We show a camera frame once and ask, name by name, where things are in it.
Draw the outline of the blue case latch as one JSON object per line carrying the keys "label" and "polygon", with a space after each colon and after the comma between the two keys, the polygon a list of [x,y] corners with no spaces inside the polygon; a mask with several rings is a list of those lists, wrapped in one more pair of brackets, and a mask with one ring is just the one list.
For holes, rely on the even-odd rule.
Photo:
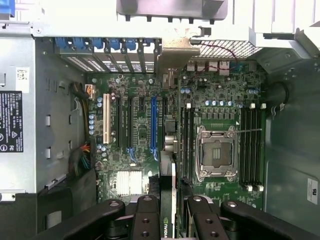
{"label": "blue case latch", "polygon": [[16,0],[0,0],[0,15],[8,15],[11,18],[15,17]]}

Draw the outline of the metal CPU socket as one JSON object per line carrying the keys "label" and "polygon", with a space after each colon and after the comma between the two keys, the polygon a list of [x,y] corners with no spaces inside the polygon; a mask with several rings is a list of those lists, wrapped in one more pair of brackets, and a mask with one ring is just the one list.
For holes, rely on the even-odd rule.
{"label": "metal CPU socket", "polygon": [[235,126],[228,130],[197,128],[194,160],[199,182],[206,178],[227,178],[233,181],[238,174],[238,133]]}

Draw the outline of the beige expansion slot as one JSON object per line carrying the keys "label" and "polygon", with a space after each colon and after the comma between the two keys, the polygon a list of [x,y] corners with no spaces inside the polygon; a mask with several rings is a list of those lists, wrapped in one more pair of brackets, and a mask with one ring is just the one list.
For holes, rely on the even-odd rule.
{"label": "beige expansion slot", "polygon": [[103,143],[111,143],[111,95],[103,94]]}

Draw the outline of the long black expansion slot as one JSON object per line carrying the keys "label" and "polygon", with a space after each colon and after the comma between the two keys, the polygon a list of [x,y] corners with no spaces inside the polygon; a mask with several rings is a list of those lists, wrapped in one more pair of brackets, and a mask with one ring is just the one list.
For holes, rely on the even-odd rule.
{"label": "long black expansion slot", "polygon": [[127,146],[132,147],[132,125],[133,125],[133,98],[129,97],[127,99]]}
{"label": "long black expansion slot", "polygon": [[118,113],[118,128],[117,128],[117,132],[118,132],[118,147],[121,148],[122,147],[122,140],[123,140],[123,103],[122,103],[122,98],[119,97],[117,99],[117,113]]}

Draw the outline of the green motherboard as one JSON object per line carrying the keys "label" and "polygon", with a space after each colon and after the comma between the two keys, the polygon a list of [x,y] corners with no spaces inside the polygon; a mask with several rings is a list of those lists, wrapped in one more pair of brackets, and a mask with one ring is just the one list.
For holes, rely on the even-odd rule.
{"label": "green motherboard", "polygon": [[[128,203],[132,197],[160,197],[160,156],[163,149],[163,103],[167,94],[154,75],[139,73],[93,74],[87,89],[92,93],[88,114],[90,142],[84,148],[97,174],[97,201],[116,198]],[[215,204],[240,201],[263,206],[264,120],[262,86],[266,73],[253,62],[230,62],[226,66],[201,69],[191,63],[181,75],[179,180],[187,177],[193,192]],[[103,95],[110,94],[110,144],[103,143]],[[122,147],[118,147],[117,100],[122,98]],[[128,148],[128,98],[132,102],[132,147]],[[156,155],[151,145],[151,98],[156,97]],[[238,173],[198,181],[195,172],[197,128],[226,131],[259,129],[238,133]],[[117,195],[117,172],[142,171],[142,194]]]}

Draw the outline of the open grey PC case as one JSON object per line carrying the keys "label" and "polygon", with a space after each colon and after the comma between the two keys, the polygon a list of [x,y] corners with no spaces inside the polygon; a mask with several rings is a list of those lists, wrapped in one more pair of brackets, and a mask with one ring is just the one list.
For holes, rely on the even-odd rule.
{"label": "open grey PC case", "polygon": [[[320,0],[228,0],[224,20],[125,17],[116,0],[15,0],[0,37],[35,41],[36,186],[0,193],[0,240],[31,240],[100,204],[85,147],[92,75],[147,74],[168,29],[199,29],[190,64],[213,70],[254,63],[266,79],[262,180],[257,208],[320,236]],[[147,194],[134,196],[126,205]]]}

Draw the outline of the blue expansion slot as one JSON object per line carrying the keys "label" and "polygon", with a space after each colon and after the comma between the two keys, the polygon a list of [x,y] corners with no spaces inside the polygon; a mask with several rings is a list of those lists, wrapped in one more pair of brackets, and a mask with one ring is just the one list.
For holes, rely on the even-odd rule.
{"label": "blue expansion slot", "polygon": [[150,109],[150,152],[156,155],[156,131],[157,131],[157,98],[151,98]]}

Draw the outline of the silver chipset heatsink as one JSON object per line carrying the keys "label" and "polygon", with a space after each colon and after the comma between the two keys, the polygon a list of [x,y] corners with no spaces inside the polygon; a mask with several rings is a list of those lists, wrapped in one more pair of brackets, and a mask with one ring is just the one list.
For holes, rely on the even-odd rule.
{"label": "silver chipset heatsink", "polygon": [[142,171],[118,171],[116,194],[120,196],[141,195],[143,188]]}

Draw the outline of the grey power supply unit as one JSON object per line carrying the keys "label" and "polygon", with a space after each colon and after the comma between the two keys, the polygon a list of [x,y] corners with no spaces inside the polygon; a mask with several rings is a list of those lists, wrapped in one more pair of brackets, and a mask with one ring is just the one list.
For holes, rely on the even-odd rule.
{"label": "grey power supply unit", "polygon": [[36,44],[0,36],[0,194],[36,193]]}

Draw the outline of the metal socket locking lever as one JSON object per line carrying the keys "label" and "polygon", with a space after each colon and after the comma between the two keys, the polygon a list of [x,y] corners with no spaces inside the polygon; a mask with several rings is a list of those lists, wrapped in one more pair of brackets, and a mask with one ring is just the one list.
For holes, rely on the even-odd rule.
{"label": "metal socket locking lever", "polygon": [[248,133],[248,132],[258,132],[258,131],[262,131],[262,128],[255,128],[255,129],[245,129],[245,130],[236,130],[235,128],[230,127],[227,132],[228,133],[236,133],[236,134],[240,134],[240,133]]}

